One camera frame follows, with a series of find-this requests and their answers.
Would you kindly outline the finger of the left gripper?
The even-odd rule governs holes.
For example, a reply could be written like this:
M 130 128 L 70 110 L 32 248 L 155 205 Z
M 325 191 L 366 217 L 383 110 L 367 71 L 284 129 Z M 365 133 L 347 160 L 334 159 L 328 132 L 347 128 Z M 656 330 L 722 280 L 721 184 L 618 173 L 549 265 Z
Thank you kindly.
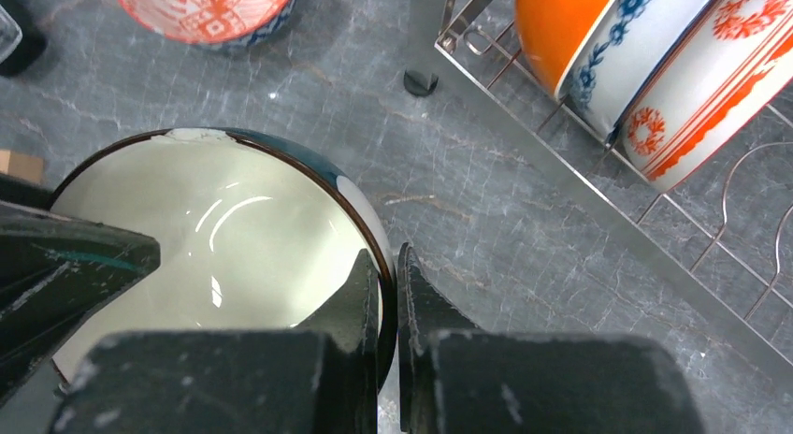
M 146 235 L 61 216 L 51 193 L 1 177 L 1 400 L 87 319 L 161 264 Z

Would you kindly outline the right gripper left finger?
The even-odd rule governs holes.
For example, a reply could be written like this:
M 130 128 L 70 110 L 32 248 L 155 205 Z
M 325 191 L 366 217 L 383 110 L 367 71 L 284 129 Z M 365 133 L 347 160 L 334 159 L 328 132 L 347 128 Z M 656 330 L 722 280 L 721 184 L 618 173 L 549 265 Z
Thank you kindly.
M 102 339 L 56 433 L 373 433 L 378 274 L 357 255 L 340 289 L 287 330 L 149 331 Z

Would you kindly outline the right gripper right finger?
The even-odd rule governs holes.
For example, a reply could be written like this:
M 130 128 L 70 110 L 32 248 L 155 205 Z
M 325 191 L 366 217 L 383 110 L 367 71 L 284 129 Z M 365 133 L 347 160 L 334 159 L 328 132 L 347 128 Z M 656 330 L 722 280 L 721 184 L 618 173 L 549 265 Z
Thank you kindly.
M 396 261 L 400 424 L 408 433 L 701 433 L 684 374 L 625 333 L 489 332 Z

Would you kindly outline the red white patterned bowl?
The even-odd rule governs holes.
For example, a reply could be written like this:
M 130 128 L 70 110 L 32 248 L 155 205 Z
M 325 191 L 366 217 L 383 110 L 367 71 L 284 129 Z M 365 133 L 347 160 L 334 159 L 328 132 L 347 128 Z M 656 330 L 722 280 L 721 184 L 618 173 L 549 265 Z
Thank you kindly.
M 210 51 L 238 51 L 279 31 L 297 0 L 118 0 L 140 25 Z

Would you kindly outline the steel dish rack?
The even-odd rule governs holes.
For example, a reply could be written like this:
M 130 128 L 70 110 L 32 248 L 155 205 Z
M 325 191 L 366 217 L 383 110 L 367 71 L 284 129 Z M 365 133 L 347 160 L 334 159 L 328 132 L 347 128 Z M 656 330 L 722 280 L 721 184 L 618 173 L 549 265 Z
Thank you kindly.
M 520 55 L 512 0 L 410 0 L 409 46 L 409 79 L 460 97 L 714 334 L 791 389 L 790 91 L 687 183 L 660 193 L 540 87 Z

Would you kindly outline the orange bowl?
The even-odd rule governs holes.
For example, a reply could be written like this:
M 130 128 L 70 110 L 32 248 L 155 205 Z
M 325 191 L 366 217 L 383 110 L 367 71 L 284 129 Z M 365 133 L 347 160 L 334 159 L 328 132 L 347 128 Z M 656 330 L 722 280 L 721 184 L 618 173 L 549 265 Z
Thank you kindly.
M 522 51 L 554 97 L 584 45 L 615 0 L 514 0 Z

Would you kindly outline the blue white patterned bowl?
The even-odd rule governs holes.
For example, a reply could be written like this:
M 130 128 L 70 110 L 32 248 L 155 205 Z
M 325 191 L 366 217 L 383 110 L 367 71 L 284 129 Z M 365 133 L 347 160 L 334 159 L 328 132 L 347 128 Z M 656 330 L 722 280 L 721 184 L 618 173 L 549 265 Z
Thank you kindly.
M 608 137 L 643 84 L 713 0 L 615 0 L 560 92 Z

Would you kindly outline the red floral bowl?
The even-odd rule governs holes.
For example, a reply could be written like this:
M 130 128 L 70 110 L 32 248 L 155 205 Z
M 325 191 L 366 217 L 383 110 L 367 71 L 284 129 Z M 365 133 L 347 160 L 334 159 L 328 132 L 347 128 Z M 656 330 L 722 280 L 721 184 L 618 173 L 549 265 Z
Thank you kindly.
M 709 160 L 792 79 L 792 0 L 717 0 L 621 124 L 630 163 L 660 193 Z

